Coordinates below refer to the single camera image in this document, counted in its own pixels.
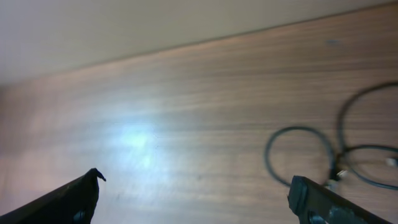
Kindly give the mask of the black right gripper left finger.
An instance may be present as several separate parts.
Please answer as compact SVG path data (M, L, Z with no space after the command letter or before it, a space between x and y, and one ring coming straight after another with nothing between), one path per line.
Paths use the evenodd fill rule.
M98 180L106 180L96 168L83 176L1 215L1 224L90 224L99 199Z

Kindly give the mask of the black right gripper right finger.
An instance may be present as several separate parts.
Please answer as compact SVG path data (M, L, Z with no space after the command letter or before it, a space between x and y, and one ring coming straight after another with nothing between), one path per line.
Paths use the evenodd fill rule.
M293 176L287 199L301 224L391 224L302 176Z

